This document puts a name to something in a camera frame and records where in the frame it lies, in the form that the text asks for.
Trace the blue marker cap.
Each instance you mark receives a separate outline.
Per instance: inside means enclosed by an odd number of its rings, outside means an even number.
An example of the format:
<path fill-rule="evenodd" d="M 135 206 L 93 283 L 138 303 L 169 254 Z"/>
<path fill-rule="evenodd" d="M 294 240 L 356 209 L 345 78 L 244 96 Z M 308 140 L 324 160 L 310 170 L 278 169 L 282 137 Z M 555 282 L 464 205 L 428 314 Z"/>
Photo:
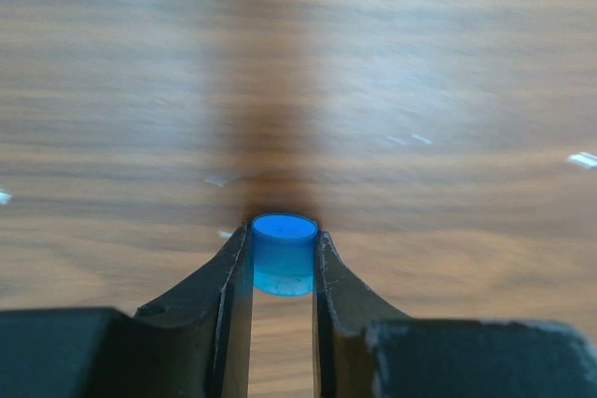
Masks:
<path fill-rule="evenodd" d="M 251 223 L 254 286 L 278 296 L 312 292 L 313 263 L 319 228 L 312 219 L 292 213 L 267 213 Z"/>

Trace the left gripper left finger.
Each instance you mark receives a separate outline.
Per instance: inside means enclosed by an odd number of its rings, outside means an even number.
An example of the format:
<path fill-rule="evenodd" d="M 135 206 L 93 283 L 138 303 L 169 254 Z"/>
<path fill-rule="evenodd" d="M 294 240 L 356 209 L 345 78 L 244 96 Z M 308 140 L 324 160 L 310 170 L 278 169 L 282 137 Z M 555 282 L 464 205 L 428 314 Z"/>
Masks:
<path fill-rule="evenodd" d="M 4 397 L 244 397 L 253 305 L 250 228 L 129 316 L 118 309 L 1 314 Z"/>

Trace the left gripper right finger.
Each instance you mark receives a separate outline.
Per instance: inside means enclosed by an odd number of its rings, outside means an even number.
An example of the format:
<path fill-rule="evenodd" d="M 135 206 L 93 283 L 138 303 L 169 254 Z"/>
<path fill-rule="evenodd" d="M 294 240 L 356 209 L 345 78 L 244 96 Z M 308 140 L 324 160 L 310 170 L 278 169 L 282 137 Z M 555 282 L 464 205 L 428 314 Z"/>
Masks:
<path fill-rule="evenodd" d="M 571 325 L 410 317 L 342 262 L 327 232 L 313 274 L 317 397 L 596 395 L 596 349 Z"/>

